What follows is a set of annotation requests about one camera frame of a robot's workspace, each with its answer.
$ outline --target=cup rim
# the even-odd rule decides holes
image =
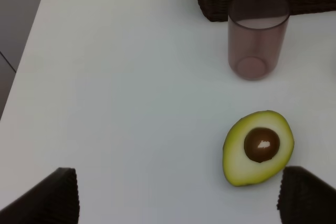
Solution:
[[[273,28],[276,28],[278,26],[281,26],[283,25],[290,17],[290,8],[289,8],[289,2],[287,0],[283,0],[285,3],[286,3],[286,9],[287,9],[287,17],[282,21],[280,22],[279,24],[275,25],[275,26],[271,26],[271,27],[266,27],[266,28],[251,28],[251,27],[246,27],[246,26],[243,26],[241,24],[239,24],[236,20],[234,20],[231,16],[231,8],[232,8],[232,5],[234,3],[235,0],[232,0],[231,3],[229,4],[229,8],[228,8],[228,18],[230,20],[232,20],[233,23],[235,23],[237,26],[241,27],[241,28],[244,28],[244,29],[248,29],[248,30],[256,30],[256,31],[262,31],[262,30],[270,30],[270,29],[273,29]]]

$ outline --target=drinking glass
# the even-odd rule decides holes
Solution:
[[[233,0],[228,17],[228,61],[247,80],[271,73],[290,15],[286,0]]]

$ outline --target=avocado half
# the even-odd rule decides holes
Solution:
[[[234,186],[259,184],[281,171],[294,149],[286,119],[274,111],[259,111],[240,119],[223,146],[223,171]]]

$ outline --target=avocado flesh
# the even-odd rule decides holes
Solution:
[[[250,160],[244,150],[247,134],[258,127],[273,130],[280,138],[275,156],[258,163]],[[234,186],[259,184],[281,171],[294,148],[294,138],[286,119],[274,111],[260,111],[240,119],[229,131],[223,146],[223,171]]]

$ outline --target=floor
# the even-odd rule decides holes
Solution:
[[[41,0],[0,0],[0,116]]]

